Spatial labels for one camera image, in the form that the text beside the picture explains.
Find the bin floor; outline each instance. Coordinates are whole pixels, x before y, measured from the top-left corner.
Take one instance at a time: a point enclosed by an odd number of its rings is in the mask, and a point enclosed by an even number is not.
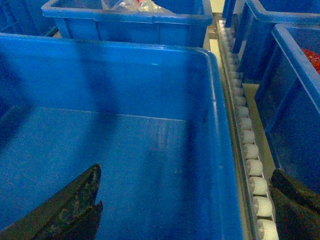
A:
[[[13,107],[0,125],[0,229],[98,163],[96,239],[194,239],[190,141],[182,120]]]

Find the white roller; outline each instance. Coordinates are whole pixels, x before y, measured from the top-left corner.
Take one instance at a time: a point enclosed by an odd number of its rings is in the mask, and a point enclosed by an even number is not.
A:
[[[253,208],[258,217],[271,217],[272,215],[272,203],[267,197],[254,196]]]
[[[236,96],[236,97],[234,98],[234,101],[235,101],[235,104],[236,104],[237,106],[244,106],[244,105],[246,105],[246,98],[243,97],[243,96]]]
[[[231,86],[233,87],[241,87],[242,82],[240,79],[234,78],[230,80]]]
[[[239,96],[239,97],[241,97],[241,96],[244,95],[244,89],[243,89],[243,88],[240,88],[240,87],[234,86],[234,87],[232,88],[232,93],[233,93],[234,96]]]
[[[277,226],[274,221],[259,219],[257,225],[261,240],[279,240]]]
[[[252,127],[252,121],[249,117],[240,117],[241,130],[250,130]]]
[[[240,77],[240,74],[236,71],[230,71],[230,78],[231,79],[238,79]]]
[[[228,64],[233,64],[233,65],[237,64],[236,59],[233,57],[227,57],[227,61],[228,61]]]
[[[236,72],[238,70],[238,66],[235,64],[229,64],[229,69],[230,69],[230,71]]]
[[[237,106],[236,110],[240,118],[247,118],[249,116],[249,108],[246,106]]]
[[[250,176],[261,176],[263,171],[262,162],[258,159],[248,159],[246,161],[246,170]]]
[[[228,41],[228,38],[227,38],[227,36],[225,36],[225,35],[222,35],[222,41],[223,41],[223,43],[226,43],[227,41]]]
[[[245,144],[244,153],[246,159],[257,159],[259,155],[258,146],[255,144]]]
[[[255,142],[255,133],[251,130],[242,130],[241,131],[242,142],[244,144],[253,144]]]
[[[224,45],[224,49],[225,49],[226,52],[231,52],[232,51],[232,48],[227,44]]]
[[[268,190],[267,181],[259,176],[252,176],[249,179],[250,190],[254,195],[266,195]]]
[[[228,52],[228,53],[226,54],[226,56],[227,56],[228,58],[236,58],[236,57],[237,57],[237,55],[236,55],[235,53],[232,53],[232,52]]]

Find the red object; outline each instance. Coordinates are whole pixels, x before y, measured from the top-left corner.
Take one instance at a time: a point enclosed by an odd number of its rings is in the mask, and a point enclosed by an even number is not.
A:
[[[320,55],[315,53],[314,51],[310,51],[307,49],[302,49],[302,51],[309,59],[309,61],[311,62],[315,70],[318,72],[318,74],[320,74]]]

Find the plastic storage bin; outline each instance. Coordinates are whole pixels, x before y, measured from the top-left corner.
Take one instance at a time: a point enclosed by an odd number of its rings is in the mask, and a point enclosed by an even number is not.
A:
[[[244,81],[247,77],[260,82],[271,57],[271,31],[278,23],[320,24],[320,0],[245,0],[233,48],[241,53],[239,70]]]
[[[276,47],[255,99],[277,168],[320,194],[320,27],[277,24]]]
[[[105,239],[242,238],[216,59],[0,34],[0,229],[91,165]]]
[[[245,0],[226,0],[223,6],[222,17],[225,19],[225,27],[238,28]]]
[[[43,16],[46,0],[0,0],[0,32],[44,36],[57,29],[55,21]]]
[[[202,47],[212,24],[209,0],[156,0],[176,13],[102,10],[101,0],[51,0],[42,7],[63,38]]]

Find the plastic bag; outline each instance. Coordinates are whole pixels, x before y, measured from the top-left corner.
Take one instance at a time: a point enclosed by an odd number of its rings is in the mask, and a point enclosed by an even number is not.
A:
[[[105,10],[173,14],[172,11],[155,4],[152,0],[119,0],[113,7],[110,5],[110,0],[101,0],[101,4]]]

